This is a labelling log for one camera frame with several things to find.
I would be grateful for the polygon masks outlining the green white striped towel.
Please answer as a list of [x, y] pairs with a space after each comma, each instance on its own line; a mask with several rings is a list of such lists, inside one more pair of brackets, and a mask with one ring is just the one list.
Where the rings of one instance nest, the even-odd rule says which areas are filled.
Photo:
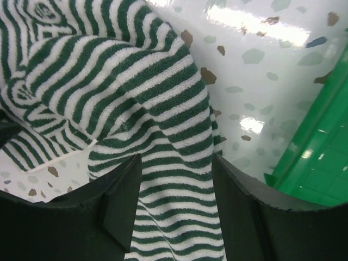
[[190, 51], [145, 1], [1, 1], [1, 149], [28, 172], [89, 151], [91, 181], [142, 156], [126, 260], [225, 260], [221, 136]]

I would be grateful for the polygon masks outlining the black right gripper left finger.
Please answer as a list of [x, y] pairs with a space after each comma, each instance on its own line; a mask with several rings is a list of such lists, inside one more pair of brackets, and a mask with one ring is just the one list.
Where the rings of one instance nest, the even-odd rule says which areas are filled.
[[135, 155], [47, 203], [1, 192], [1, 260], [124, 260], [141, 176]]

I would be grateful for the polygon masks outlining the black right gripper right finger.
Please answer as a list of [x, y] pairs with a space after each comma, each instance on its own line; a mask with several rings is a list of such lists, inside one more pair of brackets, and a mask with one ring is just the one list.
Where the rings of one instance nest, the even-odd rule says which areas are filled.
[[228, 260], [347, 260], [347, 204], [289, 196], [221, 156], [213, 184]]

